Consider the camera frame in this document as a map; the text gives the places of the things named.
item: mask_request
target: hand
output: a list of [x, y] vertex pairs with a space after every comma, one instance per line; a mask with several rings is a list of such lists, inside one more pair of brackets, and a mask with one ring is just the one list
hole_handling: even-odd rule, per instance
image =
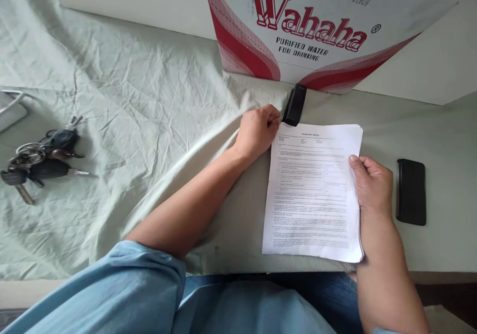
[[379, 212], [392, 216], [393, 172], [370, 157], [351, 155], [349, 164], [356, 175], [361, 213]]
[[280, 126], [280, 112], [268, 104], [243, 114], [235, 148], [250, 163], [254, 162], [272, 144]]

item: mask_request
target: black phone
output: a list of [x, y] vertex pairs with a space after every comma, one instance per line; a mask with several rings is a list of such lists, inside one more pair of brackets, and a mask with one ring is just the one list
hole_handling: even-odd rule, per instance
[[426, 224], [426, 167], [408, 159], [399, 159], [396, 218], [401, 222]]

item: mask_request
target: cardboard box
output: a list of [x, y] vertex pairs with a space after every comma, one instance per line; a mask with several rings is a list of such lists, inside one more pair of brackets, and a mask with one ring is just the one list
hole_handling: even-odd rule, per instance
[[337, 94], [352, 89], [457, 3], [208, 1], [227, 71]]

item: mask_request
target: stack of papers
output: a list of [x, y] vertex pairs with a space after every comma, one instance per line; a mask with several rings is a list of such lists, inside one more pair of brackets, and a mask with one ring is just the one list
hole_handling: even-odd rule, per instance
[[359, 205], [350, 155], [359, 125], [282, 123], [272, 143], [263, 254], [305, 254], [357, 263]]

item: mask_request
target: left hand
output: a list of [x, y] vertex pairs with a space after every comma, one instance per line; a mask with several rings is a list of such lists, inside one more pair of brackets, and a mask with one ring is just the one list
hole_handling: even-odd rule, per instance
[[244, 113], [233, 148], [252, 163], [275, 139], [279, 118], [280, 112], [271, 104]]

